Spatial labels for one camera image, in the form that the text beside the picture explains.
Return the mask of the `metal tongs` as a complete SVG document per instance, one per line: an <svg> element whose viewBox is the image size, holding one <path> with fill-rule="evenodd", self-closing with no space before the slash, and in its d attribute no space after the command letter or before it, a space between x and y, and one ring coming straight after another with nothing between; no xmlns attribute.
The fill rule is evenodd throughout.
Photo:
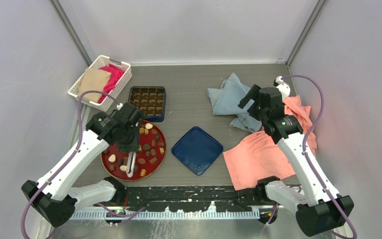
<svg viewBox="0 0 382 239"><path fill-rule="evenodd" d="M125 171L128 178L131 178L133 176L136 155L137 152L129 152L128 154L127 170Z"/></svg>

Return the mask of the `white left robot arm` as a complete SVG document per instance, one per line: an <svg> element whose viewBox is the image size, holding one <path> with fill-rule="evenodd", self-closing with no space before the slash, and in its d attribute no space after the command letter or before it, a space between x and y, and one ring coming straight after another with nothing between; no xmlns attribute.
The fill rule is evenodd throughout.
<svg viewBox="0 0 382 239"><path fill-rule="evenodd" d="M74 188L73 184L90 163L110 146L133 159L139 151L143 113L130 103L119 104L111 114L99 112L86 124L77 144L44 176L27 180L21 190L29 205L57 228L80 209L97 203L114 206L126 198L125 186L112 176L98 183Z"/></svg>

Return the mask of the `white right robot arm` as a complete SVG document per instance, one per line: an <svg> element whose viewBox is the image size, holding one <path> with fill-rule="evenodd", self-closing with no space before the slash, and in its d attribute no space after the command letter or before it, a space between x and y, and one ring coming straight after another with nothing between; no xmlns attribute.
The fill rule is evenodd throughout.
<svg viewBox="0 0 382 239"><path fill-rule="evenodd" d="M297 118L285 113L282 94L276 87L261 88L253 85L238 107L253 101L247 112L259 120L274 144L290 162L302 186L299 193L276 176L260 179L256 185L257 200L264 205L279 203L295 215L302 232L312 237L350 224L354 202L342 196L331 184L307 145L308 134Z"/></svg>

